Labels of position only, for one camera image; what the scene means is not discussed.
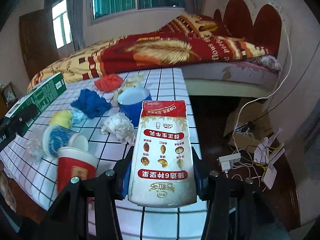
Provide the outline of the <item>white red milk carton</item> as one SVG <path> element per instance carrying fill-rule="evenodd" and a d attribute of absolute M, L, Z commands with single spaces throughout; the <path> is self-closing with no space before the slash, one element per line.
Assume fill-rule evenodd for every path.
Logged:
<path fill-rule="evenodd" d="M 128 200 L 144 207 L 196 203 L 185 101 L 144 101 L 133 149 Z"/>

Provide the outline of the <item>green cardboard box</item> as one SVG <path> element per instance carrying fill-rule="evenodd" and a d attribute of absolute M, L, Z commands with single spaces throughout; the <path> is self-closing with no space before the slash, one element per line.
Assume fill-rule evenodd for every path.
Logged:
<path fill-rule="evenodd" d="M 47 107 L 66 90 L 65 81 L 61 73 L 47 77 L 32 88 L 25 96 L 21 97 L 8 111 L 5 117 L 12 118 L 32 104 L 37 107 L 37 113 L 24 122 L 24 125 L 22 126 L 22 137 Z"/>

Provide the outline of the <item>blue paper cup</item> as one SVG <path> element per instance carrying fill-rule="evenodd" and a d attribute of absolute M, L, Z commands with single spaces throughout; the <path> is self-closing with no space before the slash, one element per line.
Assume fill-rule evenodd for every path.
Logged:
<path fill-rule="evenodd" d="M 57 152 L 62 147 L 73 147 L 88 151 L 88 140 L 84 135 L 71 129 L 57 124 L 49 125 L 42 137 L 44 153 L 50 157 L 57 158 Z"/>
<path fill-rule="evenodd" d="M 143 101 L 151 101 L 150 91 L 144 87 L 130 87 L 117 97 L 119 109 L 138 127 Z"/>

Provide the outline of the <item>white paper ball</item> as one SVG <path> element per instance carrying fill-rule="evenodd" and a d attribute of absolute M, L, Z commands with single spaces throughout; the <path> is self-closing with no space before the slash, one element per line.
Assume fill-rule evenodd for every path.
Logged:
<path fill-rule="evenodd" d="M 101 134 L 112 134 L 122 144 L 134 145 L 136 142 L 134 126 L 121 112 L 106 118 L 101 126 Z"/>

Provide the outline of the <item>red paper cup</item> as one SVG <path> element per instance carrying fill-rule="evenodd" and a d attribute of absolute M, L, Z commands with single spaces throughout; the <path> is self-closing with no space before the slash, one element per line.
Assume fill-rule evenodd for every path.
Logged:
<path fill-rule="evenodd" d="M 62 147 L 57 152 L 57 192 L 60 193 L 73 177 L 81 180 L 95 178 L 99 159 L 73 147 Z"/>

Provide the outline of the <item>yellow cloth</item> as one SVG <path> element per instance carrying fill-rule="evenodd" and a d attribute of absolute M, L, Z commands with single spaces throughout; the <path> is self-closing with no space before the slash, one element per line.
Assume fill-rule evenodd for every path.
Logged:
<path fill-rule="evenodd" d="M 72 126 L 72 118 L 70 110 L 58 111 L 52 116 L 49 125 L 59 125 L 69 129 Z"/>

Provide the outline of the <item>blue cloth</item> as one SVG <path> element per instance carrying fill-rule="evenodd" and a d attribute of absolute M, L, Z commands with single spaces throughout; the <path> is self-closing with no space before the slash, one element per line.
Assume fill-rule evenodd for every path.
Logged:
<path fill-rule="evenodd" d="M 89 89 L 82 89 L 79 97 L 71 103 L 71 106 L 82 111 L 90 119 L 102 116 L 112 108 L 105 98 Z"/>

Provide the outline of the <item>red plastic bag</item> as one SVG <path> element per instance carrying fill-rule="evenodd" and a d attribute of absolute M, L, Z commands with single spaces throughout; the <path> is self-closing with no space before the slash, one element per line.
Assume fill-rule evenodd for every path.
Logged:
<path fill-rule="evenodd" d="M 108 74 L 95 81 L 96 88 L 103 92 L 112 92 L 118 89 L 123 83 L 123 79 L 117 74 Z"/>

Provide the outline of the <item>beige paper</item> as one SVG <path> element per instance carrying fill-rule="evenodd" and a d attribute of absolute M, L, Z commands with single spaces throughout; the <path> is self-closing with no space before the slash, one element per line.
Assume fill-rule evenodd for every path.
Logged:
<path fill-rule="evenodd" d="M 135 74 L 132 77 L 126 78 L 126 80 L 121 84 L 121 86 L 114 91 L 113 93 L 113 100 L 117 101 L 118 96 L 131 87 L 140 87 L 142 80 L 144 78 L 144 74 Z"/>

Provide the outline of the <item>white power strip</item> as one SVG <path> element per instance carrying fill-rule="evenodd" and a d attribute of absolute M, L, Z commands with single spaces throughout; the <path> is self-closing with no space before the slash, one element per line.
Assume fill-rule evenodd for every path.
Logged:
<path fill-rule="evenodd" d="M 240 153 L 230 154 L 221 156 L 217 159 L 222 172 L 227 173 L 234 165 L 234 163 L 239 162 L 241 159 Z"/>

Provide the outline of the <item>white grid tablecloth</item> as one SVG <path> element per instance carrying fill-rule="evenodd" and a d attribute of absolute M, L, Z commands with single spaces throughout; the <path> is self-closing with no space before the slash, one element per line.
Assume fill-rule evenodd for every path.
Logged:
<path fill-rule="evenodd" d="M 142 87 L 153 100 L 184 100 L 189 96 L 180 68 L 143 71 Z M 26 151 L 34 132 L 48 127 L 51 117 L 60 110 L 70 109 L 72 101 L 83 89 L 95 90 L 93 80 L 67 85 L 66 91 L 34 121 L 27 133 L 16 137 L 2 152 L 1 161 L 9 176 L 9 186 L 16 199 L 17 213 L 39 222 L 57 195 L 57 161 L 46 157 L 32 159 Z M 129 147 L 114 135 L 102 134 L 101 126 L 108 116 L 119 112 L 116 104 L 104 115 L 85 119 L 73 126 L 89 142 L 89 152 L 99 159 L 97 174 L 114 167 L 127 155 Z M 206 220 L 207 205 L 197 203 L 176 209 L 140 207 L 128 200 L 116 201 L 118 219 L 124 239 L 200 239 Z"/>

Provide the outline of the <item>cardboard box on floor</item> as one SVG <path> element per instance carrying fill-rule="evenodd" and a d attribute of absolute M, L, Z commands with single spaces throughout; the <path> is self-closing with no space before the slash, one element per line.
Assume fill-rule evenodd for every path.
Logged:
<path fill-rule="evenodd" d="M 227 118 L 223 137 L 231 149 L 244 150 L 247 146 L 248 152 L 253 153 L 260 141 L 273 134 L 273 128 L 267 114 L 267 101 L 258 100 L 244 107 L 249 101 L 250 98 L 240 99 Z"/>

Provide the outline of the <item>brown wooden wardrobe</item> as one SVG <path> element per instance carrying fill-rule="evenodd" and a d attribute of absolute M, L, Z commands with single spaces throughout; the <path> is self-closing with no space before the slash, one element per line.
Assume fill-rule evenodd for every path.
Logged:
<path fill-rule="evenodd" d="M 42 9 L 19 17 L 20 45 L 29 79 L 59 59 L 52 19 Z"/>

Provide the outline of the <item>small side window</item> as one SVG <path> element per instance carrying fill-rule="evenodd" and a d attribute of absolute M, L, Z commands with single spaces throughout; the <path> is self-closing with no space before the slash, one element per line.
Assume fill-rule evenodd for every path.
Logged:
<path fill-rule="evenodd" d="M 73 41 L 68 18 L 67 0 L 44 0 L 44 8 L 51 13 L 57 49 Z"/>

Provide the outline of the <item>red yellow feather blanket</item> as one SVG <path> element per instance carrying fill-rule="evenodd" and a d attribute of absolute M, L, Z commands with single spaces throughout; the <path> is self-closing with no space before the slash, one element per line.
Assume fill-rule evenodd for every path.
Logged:
<path fill-rule="evenodd" d="M 27 90 L 56 73 L 61 73 L 66 83 L 73 83 L 143 69 L 252 59 L 270 52 L 243 38 L 230 37 L 221 21 L 184 14 L 157 31 L 100 41 L 59 59 L 39 71 Z"/>

